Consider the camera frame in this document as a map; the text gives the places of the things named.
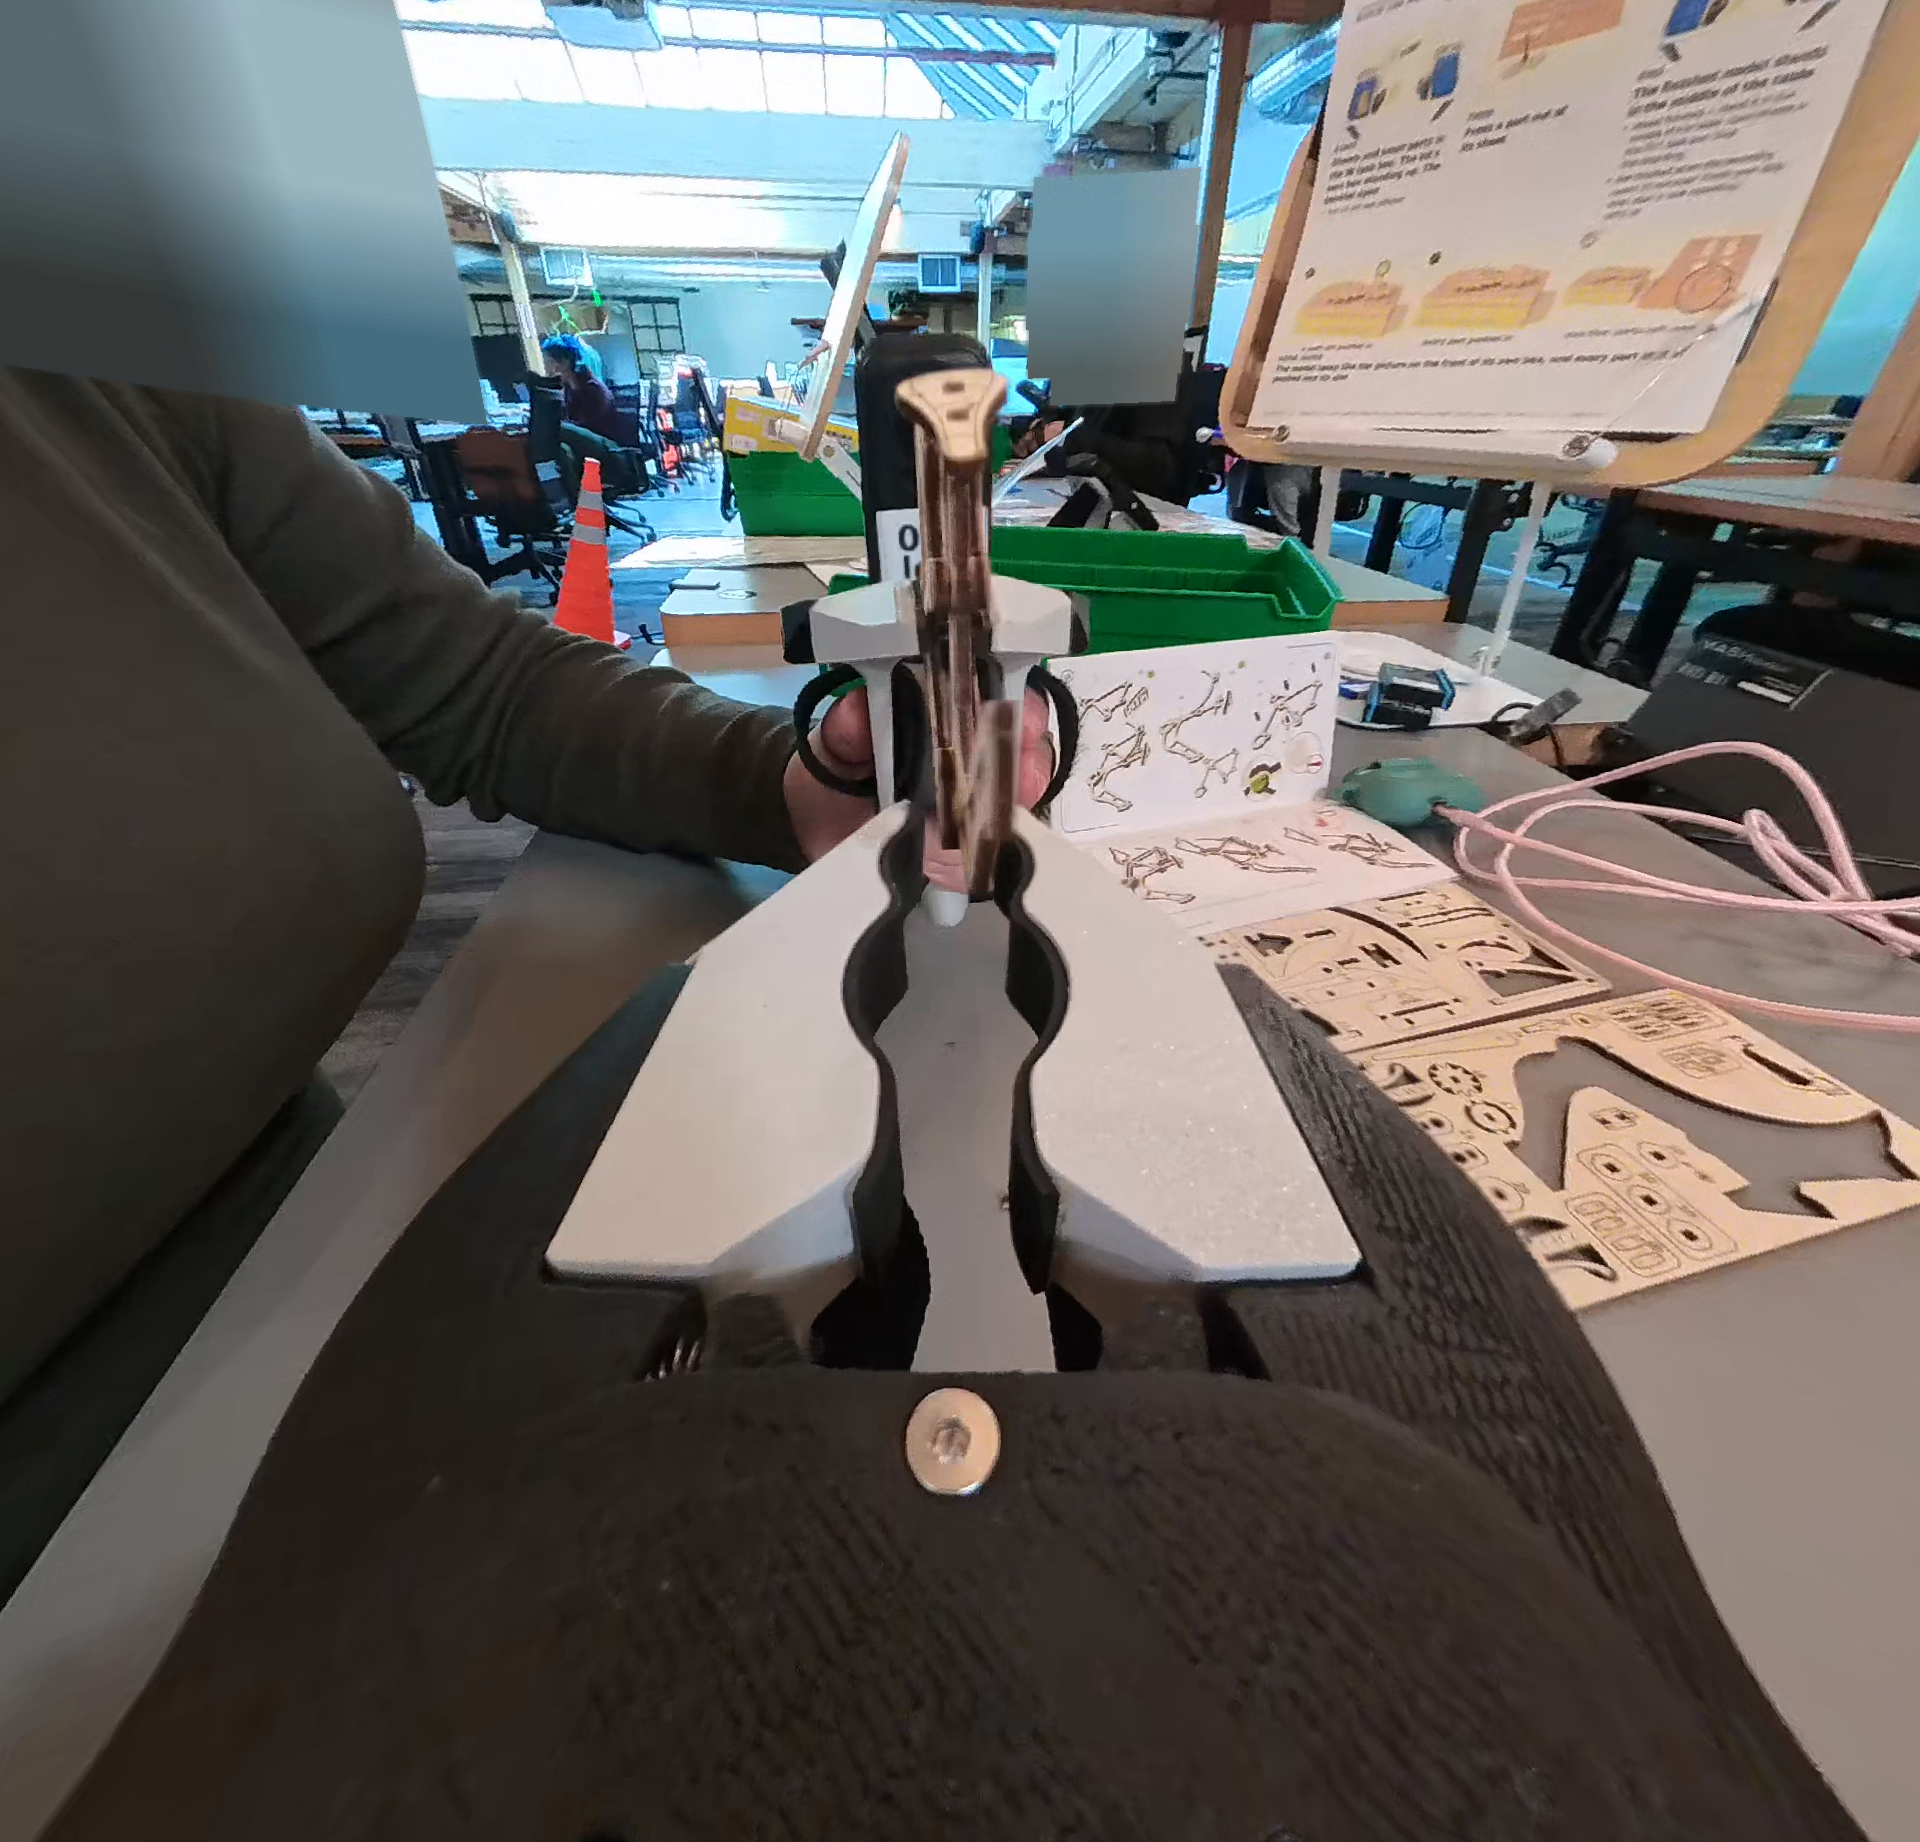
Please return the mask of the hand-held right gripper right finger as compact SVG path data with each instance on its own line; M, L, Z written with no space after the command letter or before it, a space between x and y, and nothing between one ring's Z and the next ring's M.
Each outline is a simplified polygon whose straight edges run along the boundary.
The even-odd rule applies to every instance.
M1355 1274L1355 1239L1210 953L1025 813L993 902L1030 1033L1006 1179L1025 1285Z

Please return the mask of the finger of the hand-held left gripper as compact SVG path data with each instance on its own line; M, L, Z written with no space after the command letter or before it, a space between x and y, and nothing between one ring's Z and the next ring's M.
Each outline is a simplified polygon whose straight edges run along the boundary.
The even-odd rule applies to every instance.
M1085 610L1071 593L1044 582L990 582L985 663L999 671L1029 671L1085 649Z
M912 582L857 582L809 606L809 649L818 667L919 661L919 597Z

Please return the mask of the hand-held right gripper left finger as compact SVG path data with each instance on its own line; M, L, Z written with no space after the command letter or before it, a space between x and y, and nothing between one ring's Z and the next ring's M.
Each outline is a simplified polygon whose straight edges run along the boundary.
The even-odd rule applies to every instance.
M689 1283L708 1302L899 1267L893 1076L871 1033L904 993L920 826L883 811L689 959L559 1227L570 1281ZM860 1014L879 966L879 1014Z

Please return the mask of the assembled wooden model part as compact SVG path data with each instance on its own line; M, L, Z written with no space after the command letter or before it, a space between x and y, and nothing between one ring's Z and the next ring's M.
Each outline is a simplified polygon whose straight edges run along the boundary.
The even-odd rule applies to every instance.
M966 889L991 893L1019 777L1022 696L981 657L990 629L990 454L1004 381L985 367L904 380L896 404L914 435L920 561L919 678L929 730L929 826L962 852Z

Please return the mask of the person's left forearm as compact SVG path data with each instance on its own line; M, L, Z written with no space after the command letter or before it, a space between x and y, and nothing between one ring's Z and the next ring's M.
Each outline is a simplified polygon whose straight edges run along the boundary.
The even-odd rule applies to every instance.
M804 871L794 730L559 630L428 543L393 488L291 410L250 408L273 488L252 572L301 654L436 803L621 846Z

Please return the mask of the large laser-cut wooden parts sheet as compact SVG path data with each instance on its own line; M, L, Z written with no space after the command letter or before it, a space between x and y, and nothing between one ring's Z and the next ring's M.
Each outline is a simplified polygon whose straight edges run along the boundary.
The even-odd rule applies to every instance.
M1915 1207L1913 1124L1692 997L1382 1044L1355 1067L1577 1312Z

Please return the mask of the person's left hand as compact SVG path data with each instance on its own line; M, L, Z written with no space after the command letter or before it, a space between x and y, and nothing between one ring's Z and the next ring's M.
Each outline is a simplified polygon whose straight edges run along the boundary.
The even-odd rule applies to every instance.
M1056 768L1050 727L1050 703L1038 688L1029 686L1022 695L1017 806L1034 814ZM823 770L841 781L866 781L875 773L863 684L854 681L825 707L806 746ZM785 762L779 791L806 863L823 859L875 814L875 799L851 798L823 784L796 755ZM926 833L923 873L935 889L956 893L966 889L962 852L941 846L933 830Z

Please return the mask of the large green plastic bin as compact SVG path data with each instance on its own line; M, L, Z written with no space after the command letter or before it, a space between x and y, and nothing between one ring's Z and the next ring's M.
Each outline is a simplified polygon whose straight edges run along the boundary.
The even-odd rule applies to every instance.
M1239 534L993 528L990 559L1076 601L1089 655L1317 635L1339 606L1289 539L1260 549Z

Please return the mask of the tilted instruction board on stand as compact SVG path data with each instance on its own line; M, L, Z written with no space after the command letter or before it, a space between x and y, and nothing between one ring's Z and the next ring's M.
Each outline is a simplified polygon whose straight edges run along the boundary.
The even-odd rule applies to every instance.
M904 128L893 133L888 148L868 182L846 237L843 260L833 286L816 361L823 365L818 381L807 391L804 415L794 442L806 464L823 457L826 424L839 380L854 346L854 329L866 318L866 299L883 253L885 231L899 201L899 187L910 155L910 138Z

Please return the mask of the small green plastic bin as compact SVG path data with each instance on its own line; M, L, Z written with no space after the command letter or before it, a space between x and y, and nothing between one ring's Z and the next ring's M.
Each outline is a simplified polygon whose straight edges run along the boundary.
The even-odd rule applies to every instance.
M826 464L807 464L788 449L733 449L728 482L739 528L755 539L857 539L866 516L857 486Z

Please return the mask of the white card with part outlines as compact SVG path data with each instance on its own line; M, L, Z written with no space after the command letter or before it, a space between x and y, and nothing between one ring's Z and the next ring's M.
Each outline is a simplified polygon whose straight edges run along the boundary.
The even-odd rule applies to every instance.
M1455 873L1400 833L1341 807L1197 822L1083 843L1119 883L1191 934L1446 887Z
M1050 806L1079 837L1175 830L1317 799L1330 781L1330 632L1053 661L1077 750Z

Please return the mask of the orange traffic cone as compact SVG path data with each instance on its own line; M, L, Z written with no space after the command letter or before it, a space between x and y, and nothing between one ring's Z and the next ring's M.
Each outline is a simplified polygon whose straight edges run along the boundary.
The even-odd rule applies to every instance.
M632 638L615 626L605 534L599 461L585 458L551 621L555 630L625 652Z

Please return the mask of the black office chair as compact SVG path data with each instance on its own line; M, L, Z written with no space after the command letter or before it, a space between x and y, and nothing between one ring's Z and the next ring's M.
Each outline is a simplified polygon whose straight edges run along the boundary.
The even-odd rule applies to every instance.
M482 559L477 572L488 582L505 575L544 576L544 549L557 521L528 454L528 437L470 424L454 437L452 454L466 494L466 511L491 521L508 547L500 559Z

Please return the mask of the white board stand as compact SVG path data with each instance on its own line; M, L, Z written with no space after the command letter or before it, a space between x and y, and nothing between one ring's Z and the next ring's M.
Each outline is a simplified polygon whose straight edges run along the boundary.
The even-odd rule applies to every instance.
M1453 675L1453 701L1441 710L1444 728L1479 727L1491 718L1491 688L1496 695L1504 691L1498 678L1502 655L1509 652L1515 630L1519 604L1536 555L1545 514L1551 505L1553 490L1547 482L1528 484L1526 514L1516 529L1516 547L1511 557L1509 576L1499 596L1493 630L1488 641L1479 648L1465 667Z

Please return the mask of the wooden instruction board with sheet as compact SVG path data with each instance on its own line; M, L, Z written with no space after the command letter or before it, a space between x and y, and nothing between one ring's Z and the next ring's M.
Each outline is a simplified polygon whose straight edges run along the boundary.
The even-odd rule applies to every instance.
M1343 0L1227 445L1708 474L1784 399L1915 143L1915 2Z

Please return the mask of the black case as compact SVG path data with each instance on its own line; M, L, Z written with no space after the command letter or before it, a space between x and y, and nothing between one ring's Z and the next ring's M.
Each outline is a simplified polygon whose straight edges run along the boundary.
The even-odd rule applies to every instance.
M1895 681L1696 635L1626 720L1644 757L1764 746L1824 792L1866 868L1918 863L1918 695Z

